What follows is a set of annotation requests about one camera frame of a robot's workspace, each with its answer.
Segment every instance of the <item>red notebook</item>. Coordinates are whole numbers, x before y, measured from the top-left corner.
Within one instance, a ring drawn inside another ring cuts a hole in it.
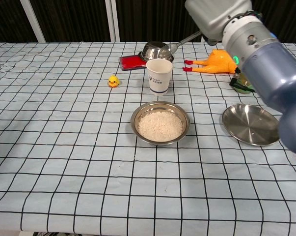
[[[122,70],[137,70],[146,67],[146,63],[139,55],[132,55],[119,58]]]

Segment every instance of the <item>green light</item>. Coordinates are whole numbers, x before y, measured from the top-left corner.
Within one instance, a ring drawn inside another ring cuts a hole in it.
[[[240,63],[240,60],[237,56],[233,56],[233,60],[235,61],[235,64],[238,65]]]

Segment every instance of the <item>spoon handle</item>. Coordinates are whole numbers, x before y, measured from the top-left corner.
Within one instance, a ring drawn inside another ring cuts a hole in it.
[[[179,46],[181,46],[181,45],[183,45],[183,44],[185,44],[185,43],[193,40],[194,38],[198,37],[199,35],[201,35],[201,31],[200,30],[197,31],[196,33],[193,33],[191,36],[188,36],[187,38],[184,38],[182,41],[180,41],[178,43],[177,46],[179,47]]]

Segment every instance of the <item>metal spoon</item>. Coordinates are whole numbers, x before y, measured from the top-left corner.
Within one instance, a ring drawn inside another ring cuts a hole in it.
[[[164,45],[160,51],[159,51],[159,54],[158,54],[158,57],[162,57],[162,58],[165,58],[165,57],[168,57],[172,54],[174,54],[178,47],[182,46],[183,44],[193,40],[194,38],[198,37],[199,35],[201,35],[201,31],[197,31],[196,33],[193,33],[191,36],[187,37],[187,38],[184,38],[182,41],[178,42],[178,43],[169,43],[169,44],[166,44]]]

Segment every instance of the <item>white paper cup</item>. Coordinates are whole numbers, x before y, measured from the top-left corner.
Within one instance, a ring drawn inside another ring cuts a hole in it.
[[[164,59],[152,59],[146,63],[146,67],[151,93],[156,96],[166,94],[172,77],[173,64]]]

